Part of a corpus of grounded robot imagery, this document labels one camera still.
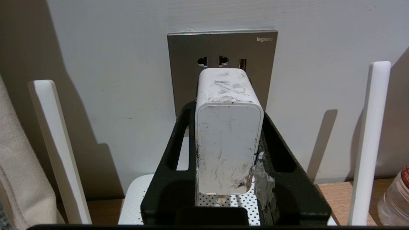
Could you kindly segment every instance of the wooden surface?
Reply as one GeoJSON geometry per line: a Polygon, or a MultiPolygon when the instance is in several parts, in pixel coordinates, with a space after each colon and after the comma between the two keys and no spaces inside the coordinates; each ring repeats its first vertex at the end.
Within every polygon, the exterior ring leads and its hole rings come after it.
{"type": "MultiPolygon", "coordinates": [[[[388,189],[393,179],[375,180],[373,183],[371,204],[368,213],[369,226],[382,226],[378,216],[378,201],[388,189]]],[[[317,185],[333,211],[338,225],[347,225],[351,206],[352,182],[317,185]]]]}
{"type": "MultiPolygon", "coordinates": [[[[377,204],[392,181],[393,179],[374,181],[371,204],[368,213],[368,225],[382,225],[378,217],[377,204]]],[[[317,185],[317,187],[330,204],[335,222],[337,222],[338,225],[347,225],[349,208],[351,205],[352,182],[321,184],[317,185]]],[[[87,203],[90,210],[92,224],[118,224],[119,214],[121,213],[123,202],[123,199],[88,201],[87,203]]],[[[62,204],[58,204],[58,209],[60,210],[62,216],[65,218],[65,212],[62,204]]]]}
{"type": "MultiPolygon", "coordinates": [[[[88,201],[87,204],[90,211],[92,224],[117,225],[123,203],[124,199],[88,201]]],[[[57,208],[63,216],[65,222],[68,223],[64,206],[59,203],[57,204],[57,208]]]]}

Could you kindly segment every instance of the water bottle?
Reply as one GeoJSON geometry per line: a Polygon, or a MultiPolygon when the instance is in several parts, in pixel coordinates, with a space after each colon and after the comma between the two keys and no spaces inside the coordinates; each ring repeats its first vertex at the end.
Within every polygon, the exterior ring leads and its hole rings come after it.
{"type": "Polygon", "coordinates": [[[409,226],[409,164],[379,200],[378,214],[384,226],[409,226]]]}

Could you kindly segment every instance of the towel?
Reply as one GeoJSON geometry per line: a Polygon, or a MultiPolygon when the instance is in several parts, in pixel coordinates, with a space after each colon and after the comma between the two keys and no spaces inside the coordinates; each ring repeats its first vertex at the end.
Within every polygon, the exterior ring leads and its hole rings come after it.
{"type": "Polygon", "coordinates": [[[15,229],[57,223],[54,191],[20,125],[1,77],[0,204],[15,229]]]}

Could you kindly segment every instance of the electrical socket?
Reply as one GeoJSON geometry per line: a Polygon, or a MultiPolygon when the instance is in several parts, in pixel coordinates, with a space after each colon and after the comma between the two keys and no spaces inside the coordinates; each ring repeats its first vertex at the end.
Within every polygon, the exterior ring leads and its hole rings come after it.
{"type": "Polygon", "coordinates": [[[168,34],[176,116],[196,98],[199,74],[205,68],[244,70],[265,109],[277,34],[269,29],[168,34]]]}

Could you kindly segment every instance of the white power adapter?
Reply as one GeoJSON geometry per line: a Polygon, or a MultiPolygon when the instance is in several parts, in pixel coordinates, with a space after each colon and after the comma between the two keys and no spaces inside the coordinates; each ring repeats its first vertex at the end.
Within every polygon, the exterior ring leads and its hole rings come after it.
{"type": "Polygon", "coordinates": [[[200,73],[196,102],[197,180],[208,195],[246,193],[264,111],[241,69],[200,73]]]}

